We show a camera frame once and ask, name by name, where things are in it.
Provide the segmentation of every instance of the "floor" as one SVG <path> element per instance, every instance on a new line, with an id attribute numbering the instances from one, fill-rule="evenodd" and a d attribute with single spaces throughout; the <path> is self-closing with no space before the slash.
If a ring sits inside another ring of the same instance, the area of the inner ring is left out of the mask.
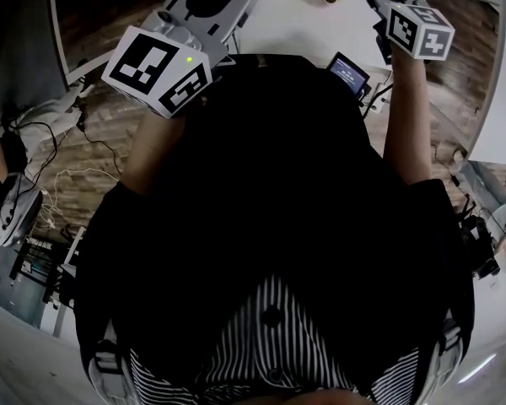
<path id="1" fill-rule="evenodd" d="M 82 58 L 97 57 L 112 49 L 126 26 L 140 23 L 151 8 L 163 1 L 57 0 L 68 66 L 75 68 Z M 429 2 L 441 9 L 457 30 L 449 59 L 428 66 L 431 101 L 465 133 L 472 134 L 480 123 L 479 110 L 492 70 L 498 15 L 487 5 L 471 0 Z M 122 169 L 132 135 L 145 109 L 100 81 L 83 103 L 88 117 L 88 137 L 107 142 L 115 150 L 117 165 Z M 384 146 L 387 117 L 388 107 L 385 106 L 382 113 L 371 113 L 366 120 L 371 143 L 380 152 Z M 439 144 L 438 160 L 442 162 L 435 162 L 433 175 L 444 180 L 452 202 L 460 203 L 464 196 L 450 181 L 444 166 L 450 165 L 458 146 L 441 131 L 435 120 L 432 121 L 432 134 L 433 143 Z M 43 171 L 39 184 L 49 193 L 44 201 L 49 204 L 47 207 L 55 206 L 59 211 L 53 210 L 52 217 L 42 212 L 35 229 L 37 235 L 52 238 L 59 236 L 58 231 L 65 224 L 73 229 L 86 226 L 102 197 L 115 185 L 105 173 L 118 177 L 113 153 L 101 143 L 89 143 L 77 128 L 66 137 L 58 137 L 58 142 L 61 143 L 58 155 Z M 43 143 L 29 171 L 37 172 L 51 152 L 51 142 Z M 105 173 L 94 170 L 63 172 L 88 168 Z M 506 180 L 506 167 L 491 165 L 491 168 L 501 181 Z"/>

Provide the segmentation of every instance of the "black and white stripes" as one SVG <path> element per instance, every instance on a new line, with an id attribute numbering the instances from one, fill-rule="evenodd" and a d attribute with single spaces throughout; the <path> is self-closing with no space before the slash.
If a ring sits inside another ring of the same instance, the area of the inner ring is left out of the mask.
<path id="1" fill-rule="evenodd" d="M 410 402 L 417 350 L 403 357 L 374 383 L 379 405 Z M 156 380 L 132 351 L 132 373 L 145 405 L 231 403 L 258 396 L 252 386 L 299 393 L 318 388 L 354 390 L 324 339 L 280 278 L 261 283 L 224 328 L 212 358 L 196 378 L 195 394 Z"/>

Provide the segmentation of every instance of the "white cable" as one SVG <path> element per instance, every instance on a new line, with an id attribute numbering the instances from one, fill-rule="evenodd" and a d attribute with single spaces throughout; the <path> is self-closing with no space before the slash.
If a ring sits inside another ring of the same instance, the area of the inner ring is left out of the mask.
<path id="1" fill-rule="evenodd" d="M 57 173 L 57 176 L 54 178 L 54 196 L 55 196 L 54 201 L 52 200 L 52 195 L 49 193 L 49 191 L 47 191 L 43 186 L 38 186 L 42 190 L 42 192 L 44 194 L 48 195 L 49 198 L 51 199 L 51 204 L 48 204 L 48 203 L 41 204 L 41 209 L 46 214 L 48 214 L 50 216 L 50 218 L 45 219 L 45 217 L 40 213 L 40 216 L 45 220 L 45 222 L 47 222 L 49 224 L 49 226 L 52 226 L 51 223 L 53 223 L 53 224 L 55 223 L 54 217 L 52 215 L 53 213 L 59 214 L 60 216 L 63 217 L 62 210 L 60 208 L 58 208 L 58 188 L 57 188 L 58 177 L 61 176 L 65 172 L 73 173 L 73 174 L 82 174 L 82 173 L 88 172 L 88 171 L 100 172 L 102 174 L 105 174 L 106 176 L 109 176 L 112 180 L 118 182 L 118 179 L 116 177 L 114 177 L 113 175 L 109 174 L 106 171 L 97 170 L 95 168 L 87 168 L 86 170 L 62 170 L 59 173 Z"/>

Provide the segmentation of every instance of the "display screen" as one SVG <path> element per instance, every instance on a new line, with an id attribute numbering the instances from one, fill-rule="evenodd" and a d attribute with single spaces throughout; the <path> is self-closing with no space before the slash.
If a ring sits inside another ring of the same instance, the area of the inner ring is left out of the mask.
<path id="1" fill-rule="evenodd" d="M 330 71 L 345 81 L 351 88 L 353 93 L 357 95 L 367 82 L 367 78 L 352 66 L 344 62 L 341 58 L 337 58 L 331 65 Z"/>

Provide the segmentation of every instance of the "computer monitor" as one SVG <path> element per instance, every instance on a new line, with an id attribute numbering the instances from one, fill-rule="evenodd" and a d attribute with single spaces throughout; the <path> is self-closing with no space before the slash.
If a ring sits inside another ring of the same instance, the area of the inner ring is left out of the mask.
<path id="1" fill-rule="evenodd" d="M 334 56 L 327 69 L 345 81 L 357 98 L 369 81 L 369 75 L 340 52 Z"/>

